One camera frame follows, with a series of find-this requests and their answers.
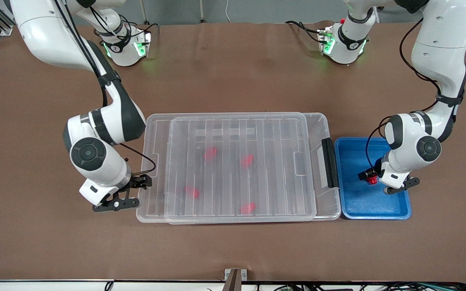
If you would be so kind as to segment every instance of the blue plastic tray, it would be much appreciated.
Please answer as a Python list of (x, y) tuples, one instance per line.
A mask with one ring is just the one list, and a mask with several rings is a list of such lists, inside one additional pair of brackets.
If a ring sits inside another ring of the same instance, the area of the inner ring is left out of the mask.
[[(348, 219), (408, 219), (411, 204), (407, 191), (386, 195), (381, 182), (369, 185), (357, 174), (368, 169), (364, 148), (365, 137), (342, 137), (335, 141), (335, 157), (339, 174), (341, 208)], [(372, 138), (368, 155), (374, 162), (390, 150), (383, 138)]]

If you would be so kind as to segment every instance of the plastic container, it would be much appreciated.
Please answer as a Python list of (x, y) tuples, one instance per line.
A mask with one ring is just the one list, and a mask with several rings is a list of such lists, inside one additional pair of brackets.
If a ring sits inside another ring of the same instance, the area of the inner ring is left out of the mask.
[(166, 164), (169, 222), (309, 221), (316, 215), (303, 114), (174, 118)]
[[(152, 114), (146, 120), (144, 154), (157, 162), (157, 170), (150, 173), (153, 186), (139, 190), (141, 205), (136, 210), (136, 217), (142, 223), (167, 223), (165, 218), (165, 163), (170, 121), (183, 116), (200, 114)], [(312, 165), (313, 186), (316, 195), (316, 215), (313, 220), (334, 220), (341, 215), (341, 203), (338, 188), (327, 185), (322, 140), (330, 137), (327, 118), (323, 114), (304, 114), (307, 120), (309, 149)], [(151, 168), (144, 159), (141, 170)]]
[[(408, 219), (411, 204), (406, 191), (387, 195), (381, 182), (369, 185), (359, 181), (357, 174), (369, 168), (365, 137), (342, 137), (335, 141), (335, 154), (340, 181), (341, 205), (348, 219)], [(383, 138), (372, 138), (368, 146), (371, 161), (390, 150)]]

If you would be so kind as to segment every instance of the clear plastic bin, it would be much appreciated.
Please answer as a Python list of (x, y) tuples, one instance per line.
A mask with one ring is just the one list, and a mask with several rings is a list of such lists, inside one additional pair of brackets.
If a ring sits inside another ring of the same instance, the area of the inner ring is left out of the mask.
[(169, 222), (309, 221), (316, 215), (301, 113), (175, 118), (166, 164)]
[[(165, 218), (165, 160), (170, 122), (179, 117), (201, 114), (152, 114), (146, 120), (144, 154), (157, 162), (157, 170), (150, 173), (153, 186), (139, 190), (141, 205), (136, 216), (142, 223), (167, 223)], [(328, 122), (323, 114), (304, 114), (307, 120), (313, 185), (316, 195), (317, 214), (313, 220), (334, 220), (341, 214), (339, 190), (329, 188), (322, 154), (321, 140), (330, 137)], [(142, 170), (152, 165), (143, 159)]]

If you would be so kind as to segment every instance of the robotic arm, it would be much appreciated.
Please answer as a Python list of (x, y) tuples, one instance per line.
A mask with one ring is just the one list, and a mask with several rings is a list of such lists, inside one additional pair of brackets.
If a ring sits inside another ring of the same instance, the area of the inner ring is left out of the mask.
[[(381, 0), (344, 0), (348, 18), (324, 33), (322, 51), (332, 60), (347, 64), (362, 53), (366, 35), (374, 23), (372, 6)], [(432, 108), (396, 114), (385, 125), (391, 148), (375, 166), (359, 174), (361, 180), (379, 176), (393, 194), (418, 184), (409, 173), (432, 164), (440, 156), (441, 142), (451, 134), (455, 116), (464, 97), (466, 81), (466, 0), (396, 0), (409, 12), (422, 8), (424, 23), (413, 46), (411, 61), (420, 74), (437, 82), (440, 90)]]
[[(116, 0), (98, 2), (96, 4), (93, 1), (98, 9), (102, 9), (103, 5), (115, 7), (122, 3)], [(61, 4), (61, 0), (11, 0), (11, 6), (21, 36), (35, 57), (54, 66), (95, 72), (100, 86), (112, 98), (111, 105), (74, 116), (64, 128), (64, 143), (72, 164), (86, 177), (80, 194), (95, 206), (96, 211), (102, 204), (109, 206), (109, 210), (139, 206), (137, 199), (129, 199), (128, 196), (126, 199), (119, 199), (117, 192), (150, 186), (151, 179), (146, 175), (133, 177), (131, 168), (112, 146), (139, 138), (145, 129), (144, 115), (128, 96), (120, 77), (98, 46), (74, 33), (76, 28), (68, 21), (70, 15), (66, 7), (91, 20), (89, 6), (83, 7), (75, 0), (68, 0), (65, 6)], [(131, 32), (136, 31), (133, 34), (138, 34), (139, 30), (128, 27), (111, 9), (102, 10), (102, 18), (115, 34), (102, 35), (102, 38), (106, 46), (111, 47), (111, 56), (117, 64), (131, 65), (145, 55), (138, 53), (136, 43), (144, 39), (144, 33), (143, 38), (132, 36)], [(96, 25), (98, 21), (95, 19), (92, 18), (95, 21), (92, 24), (96, 29), (99, 32), (105, 31), (107, 28)], [(111, 194), (113, 200), (108, 205), (107, 198)]]

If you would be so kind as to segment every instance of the brown tabletop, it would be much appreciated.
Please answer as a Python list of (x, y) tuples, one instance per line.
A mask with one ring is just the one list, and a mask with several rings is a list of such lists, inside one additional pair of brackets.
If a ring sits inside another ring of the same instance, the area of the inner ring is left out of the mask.
[[(321, 112), (333, 138), (368, 136), (384, 116), (434, 101), (434, 87), (399, 57), (410, 27), (376, 24), (365, 53), (343, 66), (285, 24), (164, 26), (149, 59), (113, 66), (146, 116)], [(97, 41), (91, 30), (81, 33)], [(422, 183), (409, 191), (405, 221), (172, 226), (142, 224), (133, 210), (94, 213), (62, 130), (100, 105), (92, 72), (41, 63), (17, 30), (1, 38), (0, 279), (215, 280), (241, 267), (250, 280), (466, 282), (466, 95), (441, 157), (415, 172)]]

